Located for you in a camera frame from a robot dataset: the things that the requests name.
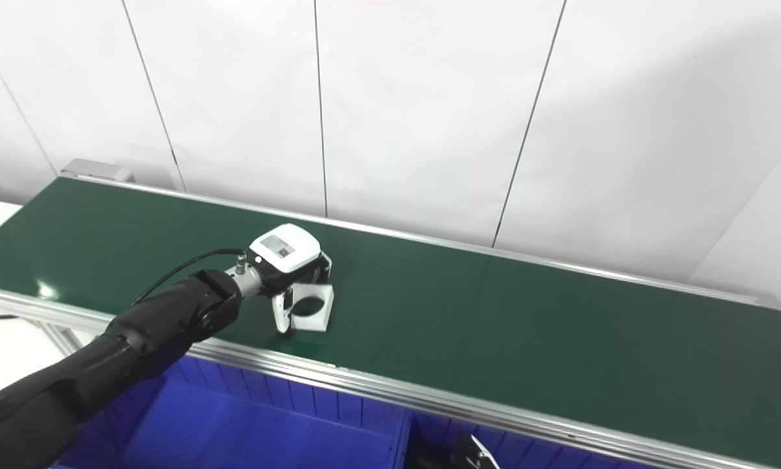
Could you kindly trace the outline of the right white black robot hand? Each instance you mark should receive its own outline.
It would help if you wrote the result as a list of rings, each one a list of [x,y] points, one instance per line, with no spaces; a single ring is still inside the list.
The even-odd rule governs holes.
[[[456,468],[500,468],[492,453],[470,433],[458,433],[449,459]]]

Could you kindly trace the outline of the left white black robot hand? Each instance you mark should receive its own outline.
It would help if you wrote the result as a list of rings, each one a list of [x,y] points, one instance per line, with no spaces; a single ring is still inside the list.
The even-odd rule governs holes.
[[[278,225],[248,246],[246,265],[253,280],[242,291],[271,300],[279,333],[328,329],[334,303],[332,261],[309,231],[292,223]],[[320,309],[306,317],[296,315],[295,305],[307,299],[321,301]]]

